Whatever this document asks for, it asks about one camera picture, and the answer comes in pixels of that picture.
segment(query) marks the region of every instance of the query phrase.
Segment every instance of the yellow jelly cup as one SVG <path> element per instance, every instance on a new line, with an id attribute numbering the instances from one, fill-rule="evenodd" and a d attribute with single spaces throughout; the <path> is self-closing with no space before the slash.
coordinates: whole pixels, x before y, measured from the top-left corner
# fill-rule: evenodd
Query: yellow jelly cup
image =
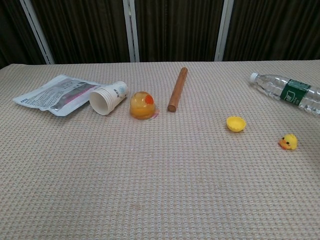
<path id="1" fill-rule="evenodd" d="M 233 132 L 241 132 L 246 127 L 246 121 L 239 116 L 230 116 L 226 119 L 226 125 Z"/>

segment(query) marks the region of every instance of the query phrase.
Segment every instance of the paper cup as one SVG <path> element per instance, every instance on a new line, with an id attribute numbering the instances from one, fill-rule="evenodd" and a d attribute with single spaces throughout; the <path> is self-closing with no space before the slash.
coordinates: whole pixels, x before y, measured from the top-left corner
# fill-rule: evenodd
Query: paper cup
<path id="1" fill-rule="evenodd" d="M 90 93 L 90 104 L 98 114 L 108 115 L 128 94 L 123 81 L 99 87 Z"/>

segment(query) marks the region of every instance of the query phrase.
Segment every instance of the dark curtain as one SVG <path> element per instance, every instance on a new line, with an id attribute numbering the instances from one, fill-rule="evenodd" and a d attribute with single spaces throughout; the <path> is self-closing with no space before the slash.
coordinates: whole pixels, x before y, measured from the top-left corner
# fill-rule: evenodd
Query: dark curtain
<path id="1" fill-rule="evenodd" d="M 0 3 L 0 69 L 10 64 L 46 64 L 20 1 Z"/>
<path id="2" fill-rule="evenodd" d="M 140 61 L 213 61 L 223 3 L 135 0 Z"/>
<path id="3" fill-rule="evenodd" d="M 224 61 L 315 59 L 319 0 L 234 0 Z"/>
<path id="4" fill-rule="evenodd" d="M 56 64 L 130 62 L 122 0 L 31 0 Z"/>

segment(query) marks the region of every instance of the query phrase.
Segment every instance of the bottle label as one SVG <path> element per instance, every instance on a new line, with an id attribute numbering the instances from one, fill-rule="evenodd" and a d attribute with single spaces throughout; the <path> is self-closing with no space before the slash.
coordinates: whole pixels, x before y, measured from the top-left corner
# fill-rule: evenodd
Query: bottle label
<path id="1" fill-rule="evenodd" d="M 290 79 L 281 92 L 280 99 L 299 105 L 311 86 L 303 82 Z"/>

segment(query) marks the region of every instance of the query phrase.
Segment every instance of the wooden rolling pin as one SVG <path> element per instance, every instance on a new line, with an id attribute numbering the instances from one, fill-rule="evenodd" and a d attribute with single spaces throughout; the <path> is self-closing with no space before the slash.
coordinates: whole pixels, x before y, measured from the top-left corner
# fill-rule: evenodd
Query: wooden rolling pin
<path id="1" fill-rule="evenodd" d="M 169 104 L 168 111 L 174 113 L 178 108 L 178 103 L 180 100 L 180 96 L 182 93 L 182 89 L 184 88 L 184 84 L 187 78 L 188 69 L 186 67 L 181 68 L 178 79 L 176 80 Z"/>

